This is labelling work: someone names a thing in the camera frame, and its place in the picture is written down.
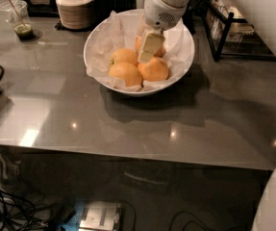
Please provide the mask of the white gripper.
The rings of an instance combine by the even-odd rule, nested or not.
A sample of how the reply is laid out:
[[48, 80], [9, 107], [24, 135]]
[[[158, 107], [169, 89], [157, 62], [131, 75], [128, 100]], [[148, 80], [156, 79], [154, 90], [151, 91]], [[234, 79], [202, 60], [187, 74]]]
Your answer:
[[145, 0], [144, 17], [140, 18], [137, 35], [141, 37], [138, 61], [147, 63], [163, 49], [165, 38], [162, 31], [177, 25], [187, 8], [187, 0]]

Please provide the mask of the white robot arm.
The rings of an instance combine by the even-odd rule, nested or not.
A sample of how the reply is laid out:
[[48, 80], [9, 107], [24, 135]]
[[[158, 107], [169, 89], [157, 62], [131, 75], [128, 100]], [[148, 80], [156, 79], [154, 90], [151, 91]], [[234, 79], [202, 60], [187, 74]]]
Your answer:
[[[145, 0], [138, 59], [147, 63], [163, 45], [163, 31], [174, 27], [189, 0]], [[276, 56], [276, 0], [232, 0]], [[276, 231], [276, 168], [263, 191], [252, 231]]]

